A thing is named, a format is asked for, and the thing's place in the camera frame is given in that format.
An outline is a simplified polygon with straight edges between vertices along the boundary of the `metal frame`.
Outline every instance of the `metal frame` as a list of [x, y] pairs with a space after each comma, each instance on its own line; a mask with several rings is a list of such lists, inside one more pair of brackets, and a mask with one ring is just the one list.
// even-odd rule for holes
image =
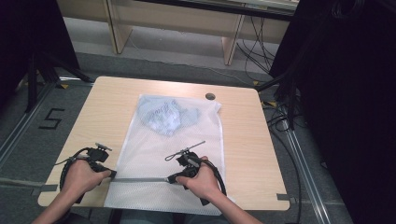
[[[283, 113], [286, 113], [285, 108], [282, 107], [281, 110]], [[296, 161], [298, 170], [301, 174], [301, 178], [304, 181], [306, 191], [311, 200], [315, 214], [317, 215], [318, 223], [330, 224], [331, 221], [330, 221], [329, 213], [327, 212], [326, 205], [323, 202], [320, 193], [318, 191], [317, 185], [315, 183], [315, 180], [311, 175], [308, 164], [304, 157], [304, 153], [300, 148], [300, 144], [298, 142], [295, 131], [289, 128], [289, 124], [287, 120], [283, 120], [283, 126], [285, 129], [287, 129], [288, 140], [291, 146], [291, 153]]]
[[50, 94], [50, 92], [55, 88], [56, 83], [48, 83], [41, 92], [38, 94], [37, 102], [32, 109], [24, 113], [18, 124], [15, 126], [12, 133], [8, 136], [6, 141], [0, 147], [0, 169], [6, 162], [8, 156], [11, 154], [12, 150], [15, 146], [20, 142], [21, 137], [29, 128], [30, 124], [32, 123], [35, 115], [38, 112], [38, 109], [46, 99], [46, 97]]
[[226, 4], [220, 4], [210, 1], [195, 1], [195, 0], [135, 0], [137, 2], [148, 2], [162, 5], [169, 5], [175, 7], [191, 7], [203, 10], [226, 12], [238, 15], [246, 15], [253, 17], [261, 17], [279, 21], [291, 21], [293, 17], [292, 12], [278, 11], [278, 10], [262, 10], [253, 7], [238, 7]]

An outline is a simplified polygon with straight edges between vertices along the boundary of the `forearm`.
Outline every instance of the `forearm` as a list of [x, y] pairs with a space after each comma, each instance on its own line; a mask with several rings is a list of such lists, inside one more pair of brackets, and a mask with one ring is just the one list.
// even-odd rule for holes
[[33, 221], [36, 223], [54, 223], [59, 220], [78, 199], [79, 193], [72, 191], [61, 191], [52, 203], [44, 210], [39, 217]]
[[261, 223], [221, 192], [210, 196], [209, 201], [220, 210], [230, 223]]

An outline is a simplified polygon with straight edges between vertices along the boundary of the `white mesh bag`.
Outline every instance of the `white mesh bag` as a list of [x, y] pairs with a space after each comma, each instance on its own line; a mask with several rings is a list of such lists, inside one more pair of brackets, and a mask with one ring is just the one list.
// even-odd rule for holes
[[[191, 151], [207, 156], [225, 182], [221, 104], [192, 98], [140, 95], [121, 154], [116, 178], [168, 177], [184, 167], [165, 158], [205, 141]], [[112, 182], [105, 207], [199, 215], [219, 215], [213, 205], [200, 200], [183, 186], [166, 182]]]

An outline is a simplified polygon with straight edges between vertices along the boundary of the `metal rod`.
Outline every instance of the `metal rod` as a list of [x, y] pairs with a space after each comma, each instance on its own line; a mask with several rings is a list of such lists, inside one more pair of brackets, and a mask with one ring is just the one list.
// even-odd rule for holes
[[11, 154], [12, 150], [21, 140], [21, 137], [29, 128], [30, 123], [32, 122], [33, 118], [35, 117], [36, 113], [38, 112], [38, 108], [44, 102], [46, 97], [49, 93], [55, 88], [55, 83], [48, 83], [43, 90], [38, 94], [37, 97], [37, 104], [30, 110], [29, 113], [25, 113], [20, 121], [18, 122], [17, 126], [14, 128], [12, 133], [8, 136], [6, 141], [0, 147], [0, 168], [6, 162], [6, 159]]
[[196, 144], [196, 145], [194, 145], [194, 146], [192, 146], [192, 147], [186, 147], [185, 149], [183, 149], [183, 150], [181, 150], [182, 152], [185, 152], [185, 151], [188, 151], [188, 150], [190, 150], [190, 149], [192, 149], [193, 147], [198, 147], [199, 145], [201, 145], [201, 144], [203, 144], [203, 143], [205, 143], [206, 141], [202, 141], [202, 142], [200, 142], [200, 143], [198, 143], [198, 144]]
[[[281, 108], [283, 113], [286, 113], [285, 108]], [[286, 120], [283, 120], [283, 126], [285, 129], [289, 128], [289, 124]], [[301, 177], [304, 181], [304, 185], [306, 187], [306, 191], [308, 193], [308, 196], [312, 202], [312, 206], [314, 208], [315, 214], [317, 215], [318, 223], [319, 224], [330, 224], [330, 217], [329, 213], [327, 212], [326, 205], [324, 204], [320, 193], [318, 191], [317, 185], [315, 183], [315, 180], [313, 176], [311, 175], [311, 172], [309, 170], [308, 164], [305, 160], [304, 153], [302, 152], [300, 148], [300, 144], [298, 142], [297, 136], [295, 134], [294, 130], [288, 130], [288, 139], [289, 143], [291, 146], [291, 153], [294, 156], [294, 159], [296, 160], [297, 167], [299, 168], [299, 172], [301, 174]]]
[[144, 183], [144, 182], [169, 182], [166, 177], [137, 177], [137, 178], [114, 178], [111, 182], [119, 183]]

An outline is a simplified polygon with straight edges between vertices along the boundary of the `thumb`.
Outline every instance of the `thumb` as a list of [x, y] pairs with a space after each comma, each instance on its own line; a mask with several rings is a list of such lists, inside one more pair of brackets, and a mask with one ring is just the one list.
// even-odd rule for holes
[[101, 177], [101, 179], [105, 179], [111, 175], [111, 171], [105, 170], [105, 171], [99, 172], [97, 174]]
[[186, 184], [187, 184], [188, 181], [189, 181], [189, 178], [186, 177], [186, 176], [180, 175], [180, 176], [177, 176], [177, 177], [176, 177], [176, 182], [179, 183], [179, 184], [181, 184], [181, 185], [186, 186]]

